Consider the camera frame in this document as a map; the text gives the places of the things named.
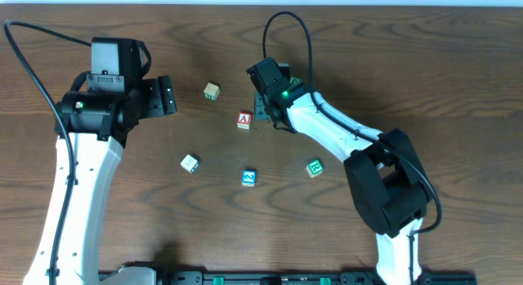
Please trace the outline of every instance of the black cable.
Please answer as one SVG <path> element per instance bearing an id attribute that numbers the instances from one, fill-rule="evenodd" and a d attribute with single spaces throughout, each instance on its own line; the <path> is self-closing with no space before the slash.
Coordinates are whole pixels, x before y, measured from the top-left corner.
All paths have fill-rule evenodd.
<path id="1" fill-rule="evenodd" d="M 33 79 L 34 83 L 36 84 L 36 86 L 42 93 L 43 97 L 46 99 L 47 103 L 51 107 L 52 112 L 55 114 L 56 121 L 58 122 L 58 124 L 60 126 L 61 134 L 65 140 L 65 144 L 67 145 L 67 153 L 69 155 L 69 175 L 67 177 L 67 189 L 65 191 L 64 203 L 62 204 L 62 209 L 60 211 L 60 217 L 58 219 L 58 224 L 56 225 L 56 232 L 55 232 L 55 237 L 54 237 L 53 244 L 52 244 L 51 260 L 50 260 L 49 271 L 48 271 L 49 284 L 54 285 L 56 283 L 56 275 L 57 275 L 56 261 L 58 259 L 58 248 L 60 246 L 62 231 L 64 229 L 65 217 L 67 215 L 67 210 L 69 208 L 69 201 L 71 199 L 71 194 L 73 193 L 74 182 L 76 181 L 76 178 L 75 178 L 76 161 L 74 159 L 74 151 L 73 151 L 73 146 L 71 144 L 71 139 L 69 138 L 69 133 L 67 132 L 67 129 L 65 128 L 64 121 L 62 120 L 62 118 L 60 116 L 60 112 L 59 112 L 58 108 L 55 106 L 55 102 L 52 100 L 51 96 L 49 95 L 49 92 L 47 92 L 46 88 L 43 86 L 42 82 L 40 81 L 40 79 L 38 78 L 36 73 L 33 71 L 33 69 L 31 69 L 31 66 L 29 65 L 27 60 L 24 58 L 24 56 L 22 55 L 20 48 L 18 48 L 18 46 L 16 45 L 15 39 L 11 36 L 11 32 L 9 31 L 9 27 L 11 25 L 17 25 L 20 27 L 35 29 L 37 31 L 48 33 L 48 34 L 56 36 L 58 38 L 62 38 L 65 40 L 83 44 L 83 45 L 86 45 L 89 47 L 91 46 L 91 43 L 79 40 L 77 38 L 72 38 L 72 37 L 66 36 L 64 34 L 51 31 L 49 29 L 39 27 L 35 24 L 29 24 L 29 23 L 25 23 L 22 21 L 18 21 L 18 20 L 6 20 L 3 25 L 3 31 L 6 34 L 7 40 L 9 41 L 9 44 L 11 44 L 11 47 L 12 47 L 13 51 L 15 52 L 16 56 L 18 57 L 18 59 L 20 60 L 20 63 L 22 63 L 22 65 L 24 66 L 24 69 L 27 71 L 29 76 Z"/>
<path id="2" fill-rule="evenodd" d="M 311 99 L 312 99 L 312 102 L 314 103 L 315 107 L 322 114 L 324 114 L 325 117 L 329 118 L 331 121 L 336 123 L 338 126 L 342 127 L 343 129 L 347 130 L 351 134 L 353 134 L 355 136 L 358 136 L 359 138 L 361 138 L 363 140 L 366 140 L 366 141 L 368 141 L 368 142 L 370 142 L 370 143 L 372 143 L 374 145 L 377 145 L 377 146 L 381 147 L 382 149 L 386 150 L 389 154 L 392 154 L 392 155 L 396 156 L 397 158 L 399 158 L 401 163 L 405 163 L 405 164 L 407 164 L 407 166 L 411 167 L 422 178 L 423 185 L 429 190 L 429 193 L 434 198 L 434 204 L 436 205 L 436 219 L 434 220 L 434 223 L 432 225 L 426 227 L 426 228 L 417 229 L 415 231 L 412 231 L 409 234 L 409 236 L 408 236 L 409 237 L 409 245 L 410 245 L 410 254 L 409 254 L 410 282 L 411 282 L 411 284 L 414 284 L 414 279 L 413 279 L 413 242 L 414 242 L 414 235 L 415 234 L 421 234 L 421 233 L 430 232 L 430 231 L 434 230 L 435 228 L 437 228 L 440 225 L 441 218 L 442 218 L 442 210 L 441 210 L 440 198 L 438 197 L 438 194 L 437 194 L 436 190 L 432 186 L 431 182 L 428 180 L 427 176 L 425 174 L 423 174 L 417 167 L 415 167 L 410 162 L 410 160 L 408 160 L 403 154 L 399 153 L 396 149 L 394 149 L 390 145 L 386 145 L 386 144 L 382 143 L 379 140 L 376 140 L 376 139 L 374 139 L 372 137 L 369 137 L 369 136 L 366 136 L 365 134 L 362 134 L 358 130 L 354 130 L 354 129 L 348 127 L 345 123 L 343 123 L 341 121 L 338 121 L 335 117 L 333 117 L 332 115 L 327 113 L 323 109 L 323 106 L 318 104 L 318 101 L 316 100 L 316 98 L 314 96 L 314 89 L 313 89 L 313 84 L 312 84 L 312 44 L 311 44 L 311 35 L 309 34 L 309 29 L 306 27 L 305 22 L 299 16 L 297 16 L 296 14 L 294 14 L 291 11 L 280 11 L 280 12 L 275 13 L 267 21 L 265 29 L 263 30 L 263 39 L 261 41 L 261 48 L 263 50 L 263 58 L 264 59 L 266 58 L 266 45 L 265 45 L 265 43 L 266 43 L 266 35 L 267 35 L 267 30 L 269 29 L 269 25 L 270 25 L 270 23 L 272 22 L 272 20 L 275 17 L 281 16 L 281 15 L 288 15 L 288 16 L 291 16 L 294 19 L 296 19 L 302 25 L 303 30 L 305 32 L 305 37 L 306 37 L 307 46 L 308 46 L 308 54 L 309 54 L 309 93 L 311 94 Z"/>

